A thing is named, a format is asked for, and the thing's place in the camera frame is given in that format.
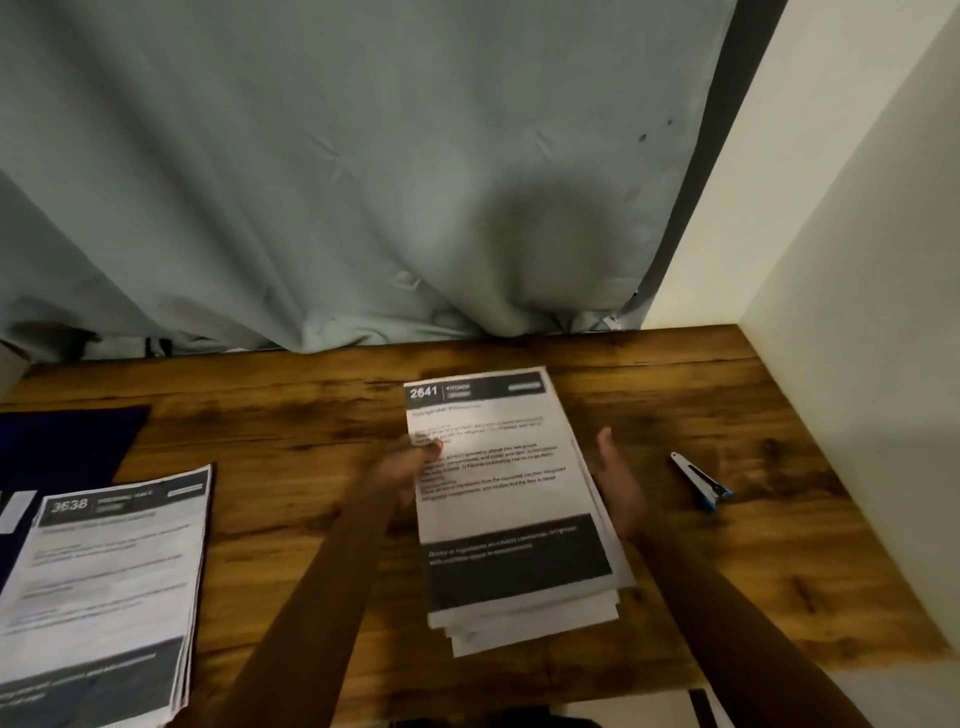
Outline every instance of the wooden desk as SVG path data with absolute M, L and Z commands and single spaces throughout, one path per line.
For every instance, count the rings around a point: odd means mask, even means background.
M 676 525 L 818 664 L 947 656 L 943 638 L 737 327 L 34 367 L 0 409 L 153 411 L 117 481 L 214 461 L 194 699 L 222 695 L 336 518 L 405 431 L 404 381 L 545 364 L 586 451 L 610 424 Z M 736 491 L 708 517 L 677 449 Z M 427 629 L 412 519 L 392 528 L 338 719 L 444 716 L 702 677 L 642 563 L 609 624 L 454 660 Z

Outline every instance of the forearm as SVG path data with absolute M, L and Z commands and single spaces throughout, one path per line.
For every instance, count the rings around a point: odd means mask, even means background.
M 651 509 L 632 539 L 733 723 L 869 726 L 839 688 Z
M 396 495 L 348 502 L 237 677 L 216 725 L 326 726 L 333 718 Z

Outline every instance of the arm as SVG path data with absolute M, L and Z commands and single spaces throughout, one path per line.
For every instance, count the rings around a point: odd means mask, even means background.
M 215 726 L 326 726 L 344 673 L 377 556 L 397 504 L 413 499 L 414 477 L 439 443 L 394 444 L 353 488 L 303 579 L 230 689 Z
M 690 650 L 737 726 L 869 728 L 856 706 L 648 503 L 609 428 L 597 486 L 620 538 L 646 561 Z

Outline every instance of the fabric backdrop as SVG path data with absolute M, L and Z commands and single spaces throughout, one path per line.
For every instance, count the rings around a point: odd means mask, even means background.
M 0 0 L 0 338 L 590 328 L 660 243 L 733 5 Z

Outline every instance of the wood grain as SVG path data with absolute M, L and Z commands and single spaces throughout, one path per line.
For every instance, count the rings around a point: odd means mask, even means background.
M 194 700 L 227 689 L 336 518 L 405 430 L 401 383 L 546 365 L 587 454 L 612 425 L 638 479 L 713 563 L 826 668 L 948 649 L 737 327 L 34 367 L 3 411 L 147 402 L 117 482 L 216 462 Z M 708 517 L 676 449 L 736 491 Z M 338 720 L 445 716 L 686 688 L 702 677 L 642 563 L 621 619 L 453 660 L 426 627 L 415 521 L 391 528 Z

